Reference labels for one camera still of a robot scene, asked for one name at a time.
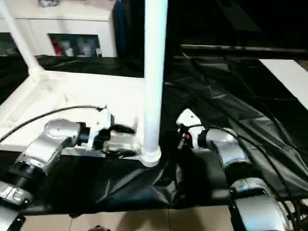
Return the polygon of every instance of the robotic arm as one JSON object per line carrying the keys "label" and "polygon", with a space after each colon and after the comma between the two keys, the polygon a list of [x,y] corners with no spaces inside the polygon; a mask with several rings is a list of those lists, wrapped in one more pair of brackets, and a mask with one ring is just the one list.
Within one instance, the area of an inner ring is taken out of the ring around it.
{"label": "robotic arm", "polygon": [[229,210],[234,230],[290,230],[284,210],[236,138],[219,129],[206,129],[189,109],[179,116],[177,124],[183,134],[179,148],[186,143],[194,150],[206,148],[218,153],[231,191]]}
{"label": "robotic arm", "polygon": [[84,144],[88,150],[102,149],[103,143],[110,140],[113,117],[109,112],[102,113],[104,123],[95,123],[91,128],[66,119],[49,121],[44,131],[19,155],[0,181],[1,231],[20,230],[26,219],[19,211],[33,200],[64,148]]}

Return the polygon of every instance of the white cabinet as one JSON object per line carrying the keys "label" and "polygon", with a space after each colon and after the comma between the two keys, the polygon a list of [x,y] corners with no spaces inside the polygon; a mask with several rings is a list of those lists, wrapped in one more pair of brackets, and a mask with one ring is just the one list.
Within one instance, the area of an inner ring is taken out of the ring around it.
{"label": "white cabinet", "polygon": [[[8,5],[35,55],[116,57],[112,11],[116,0],[61,0],[41,8],[38,0],[9,0]],[[9,32],[0,19],[1,33]]]}

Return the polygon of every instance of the black cloth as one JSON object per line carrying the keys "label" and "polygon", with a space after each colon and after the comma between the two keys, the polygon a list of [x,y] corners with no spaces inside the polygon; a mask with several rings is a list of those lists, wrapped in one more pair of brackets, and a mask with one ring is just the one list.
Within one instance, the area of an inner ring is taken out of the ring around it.
{"label": "black cloth", "polygon": [[[143,64],[134,60],[42,56],[39,62],[47,70],[143,77]],[[27,69],[20,58],[0,58],[0,66],[2,102],[25,80]],[[292,196],[308,197],[308,111],[298,100],[258,60],[181,59],[165,67],[162,158],[156,167],[132,160],[62,156],[24,214],[227,204],[229,193],[217,153],[177,150],[176,120],[185,108],[205,126],[229,127],[260,145]],[[251,145],[243,145],[280,199],[286,199],[285,188],[266,159]],[[0,152],[0,176],[18,155]]]}

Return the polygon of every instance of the tile floor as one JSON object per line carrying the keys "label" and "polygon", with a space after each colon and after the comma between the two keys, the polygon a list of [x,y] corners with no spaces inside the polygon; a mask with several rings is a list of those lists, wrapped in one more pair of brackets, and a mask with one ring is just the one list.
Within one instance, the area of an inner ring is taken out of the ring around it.
{"label": "tile floor", "polygon": [[27,217],[22,231],[87,231],[101,225],[111,231],[231,231],[226,206],[82,215]]}

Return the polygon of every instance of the black cable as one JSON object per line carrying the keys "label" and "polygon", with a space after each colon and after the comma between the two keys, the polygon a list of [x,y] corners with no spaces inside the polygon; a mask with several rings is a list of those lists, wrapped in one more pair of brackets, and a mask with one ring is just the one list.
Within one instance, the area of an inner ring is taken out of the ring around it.
{"label": "black cable", "polygon": [[308,221],[308,206],[303,202],[303,200],[298,200],[300,211],[299,215],[303,217],[303,219],[300,220],[300,227],[304,230],[308,230],[307,227],[307,221]]}
{"label": "black cable", "polygon": [[60,108],[60,109],[56,109],[56,110],[44,113],[42,115],[38,115],[38,116],[36,116],[36,117],[34,117],[30,120],[27,120],[26,122],[21,123],[20,125],[14,127],[12,130],[10,130],[8,133],[6,133],[4,136],[2,136],[0,138],[0,143],[2,141],[4,141],[6,138],[8,138],[10,135],[12,135],[14,132],[21,129],[22,127],[24,127],[25,125],[27,125],[29,123],[32,123],[32,122],[34,122],[38,119],[41,119],[43,117],[49,116],[49,115],[57,113],[57,112],[66,111],[66,110],[75,109],[75,108],[92,108],[92,109],[96,109],[98,111],[102,111],[102,110],[106,109],[107,107],[106,106],[105,107],[97,107],[97,106],[92,106],[92,105],[80,105],[80,106],[64,107],[64,108]]}
{"label": "black cable", "polygon": [[[197,70],[198,72],[200,72],[200,73],[204,76],[204,78],[208,78],[208,77],[205,76],[204,70],[201,69],[201,68],[199,68],[201,65],[195,60],[195,59],[200,59],[200,60],[203,60],[203,61],[204,61],[204,59],[189,57],[189,56],[186,55],[184,52],[182,52],[182,54],[183,54],[183,56],[184,56],[185,58],[187,58],[187,59],[192,63],[192,66],[193,66],[193,68],[195,68],[195,70]],[[226,57],[223,57],[223,58],[224,58],[224,60],[225,60],[226,62],[228,62],[228,63],[231,64],[231,61],[230,61],[230,60],[228,60]],[[234,75],[234,76],[235,76],[237,79],[239,79],[239,80],[243,83],[244,87],[252,94],[251,98],[252,98],[253,100],[257,101],[257,102],[263,107],[263,109],[265,110],[265,113],[267,113],[267,114],[269,115],[269,118],[270,118],[270,119],[272,120],[272,122],[274,123],[276,129],[278,130],[278,133],[280,134],[280,136],[283,137],[283,140],[285,141],[285,143],[286,143],[287,145],[289,145],[290,147],[292,147],[293,149],[295,149],[297,152],[299,152],[299,151],[297,150],[297,148],[295,148],[295,147],[289,142],[288,137],[284,134],[283,129],[282,129],[281,126],[279,125],[279,122],[278,122],[277,119],[275,118],[274,114],[270,111],[270,109],[269,109],[261,100],[258,99],[258,96],[257,96],[257,95],[255,94],[255,92],[249,87],[249,85],[246,83],[246,81],[245,81],[242,77],[237,76],[237,75]]]}
{"label": "black cable", "polygon": [[294,216],[291,212],[291,210],[289,209],[288,205],[285,203],[285,201],[281,201],[284,209],[287,211],[287,214],[289,215],[289,219],[291,220],[291,223],[292,223],[292,227],[293,227],[293,230],[294,231],[300,231],[300,228],[299,228],[299,222],[295,222],[295,219],[294,219]]}
{"label": "black cable", "polygon": [[191,129],[191,128],[196,128],[196,127],[204,127],[202,124],[194,124],[194,125],[190,125],[187,127],[187,130]]}

